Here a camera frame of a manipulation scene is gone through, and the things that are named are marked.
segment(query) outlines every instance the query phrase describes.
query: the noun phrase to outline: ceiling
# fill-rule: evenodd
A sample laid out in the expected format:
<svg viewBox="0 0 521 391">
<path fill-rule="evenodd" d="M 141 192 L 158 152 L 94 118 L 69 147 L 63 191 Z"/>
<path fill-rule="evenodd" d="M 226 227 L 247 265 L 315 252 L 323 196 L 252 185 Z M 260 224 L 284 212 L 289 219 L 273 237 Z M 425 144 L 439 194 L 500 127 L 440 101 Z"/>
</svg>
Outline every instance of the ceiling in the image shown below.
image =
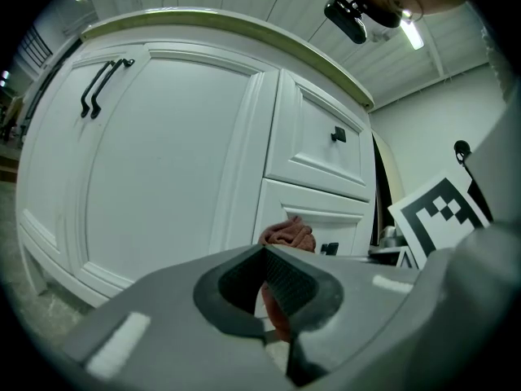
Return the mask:
<svg viewBox="0 0 521 391">
<path fill-rule="evenodd" d="M 425 46 L 415 51 L 401 29 L 365 19 L 368 40 L 351 42 L 323 14 L 327 0 L 90 0 L 100 20 L 152 7 L 211 7 L 250 15 L 294 33 L 349 71 L 376 108 L 487 62 L 482 25 L 468 5 L 424 17 L 417 27 Z"/>
</svg>

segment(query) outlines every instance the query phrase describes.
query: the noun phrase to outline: white wall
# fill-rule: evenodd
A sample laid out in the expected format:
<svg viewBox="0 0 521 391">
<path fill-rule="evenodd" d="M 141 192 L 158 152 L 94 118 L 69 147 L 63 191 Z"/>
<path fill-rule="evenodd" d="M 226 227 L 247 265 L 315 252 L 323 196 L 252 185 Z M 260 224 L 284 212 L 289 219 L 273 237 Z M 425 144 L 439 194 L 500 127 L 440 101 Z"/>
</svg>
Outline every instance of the white wall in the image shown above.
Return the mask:
<svg viewBox="0 0 521 391">
<path fill-rule="evenodd" d="M 462 189 L 471 183 L 454 155 L 466 140 L 475 151 L 505 107 L 488 64 L 370 114 L 373 129 L 396 159 L 405 194 L 446 169 Z"/>
<path fill-rule="evenodd" d="M 34 27 L 54 53 L 73 33 L 96 20 L 90 0 L 52 0 L 34 21 Z"/>
</svg>

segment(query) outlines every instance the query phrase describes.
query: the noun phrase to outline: cabinet drawer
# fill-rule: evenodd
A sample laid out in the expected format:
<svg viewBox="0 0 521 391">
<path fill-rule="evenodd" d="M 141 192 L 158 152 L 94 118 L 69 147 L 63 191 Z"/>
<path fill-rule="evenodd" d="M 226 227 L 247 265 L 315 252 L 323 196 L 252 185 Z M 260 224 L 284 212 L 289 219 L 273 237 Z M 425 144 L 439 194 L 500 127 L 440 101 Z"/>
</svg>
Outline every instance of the cabinet drawer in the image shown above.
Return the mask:
<svg viewBox="0 0 521 391">
<path fill-rule="evenodd" d="M 334 141 L 335 128 L 345 142 Z M 348 196 L 374 197 L 370 129 L 315 85 L 282 71 L 265 177 Z"/>
<path fill-rule="evenodd" d="M 252 242 L 266 227 L 295 215 L 313 229 L 316 253 L 323 244 L 338 243 L 337 255 L 367 255 L 374 215 L 369 204 L 266 178 Z"/>
</svg>

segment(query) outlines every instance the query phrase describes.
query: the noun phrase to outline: cabinet panel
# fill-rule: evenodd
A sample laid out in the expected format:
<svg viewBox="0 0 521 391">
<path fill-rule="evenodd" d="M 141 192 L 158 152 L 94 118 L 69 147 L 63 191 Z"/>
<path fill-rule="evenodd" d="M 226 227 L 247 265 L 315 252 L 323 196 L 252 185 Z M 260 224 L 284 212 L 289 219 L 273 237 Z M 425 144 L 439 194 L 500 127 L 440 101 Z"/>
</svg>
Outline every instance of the cabinet panel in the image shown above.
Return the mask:
<svg viewBox="0 0 521 391">
<path fill-rule="evenodd" d="M 146 48 L 78 176 L 78 276 L 108 296 L 250 243 L 274 110 L 278 71 L 266 64 L 202 46 Z"/>
<path fill-rule="evenodd" d="M 337 255 L 366 255 L 369 250 L 373 212 L 369 204 L 322 191 L 263 179 L 252 242 L 262 231 L 289 217 L 301 216 L 317 241 L 338 243 Z"/>
<path fill-rule="evenodd" d="M 47 90 L 49 95 L 42 98 L 26 138 L 19 178 L 22 194 L 17 204 L 20 224 L 66 269 L 69 264 L 65 252 L 63 194 L 79 135 L 89 120 L 89 117 L 80 117 L 81 96 L 100 68 L 125 51 L 125 46 L 114 47 L 79 55 L 67 62 Z M 87 104 L 90 105 L 91 95 L 108 70 L 88 93 Z M 109 83 L 100 94 L 99 102 L 114 90 L 116 88 Z"/>
<path fill-rule="evenodd" d="M 343 142 L 331 137 L 337 127 L 344 132 Z M 370 130 L 326 92 L 282 71 L 265 176 L 372 201 Z"/>
</svg>

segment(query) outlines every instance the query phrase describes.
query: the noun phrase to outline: paper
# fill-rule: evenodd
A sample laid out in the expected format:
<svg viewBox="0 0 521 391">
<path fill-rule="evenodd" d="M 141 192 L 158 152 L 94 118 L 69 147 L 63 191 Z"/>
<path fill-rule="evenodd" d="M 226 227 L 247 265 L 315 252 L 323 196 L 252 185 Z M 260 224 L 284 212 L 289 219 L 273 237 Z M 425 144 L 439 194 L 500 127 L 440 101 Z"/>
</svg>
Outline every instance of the paper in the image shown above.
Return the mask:
<svg viewBox="0 0 521 391">
<path fill-rule="evenodd" d="M 473 199 L 443 172 L 389 207 L 422 269 L 431 252 L 453 248 L 488 221 Z"/>
</svg>

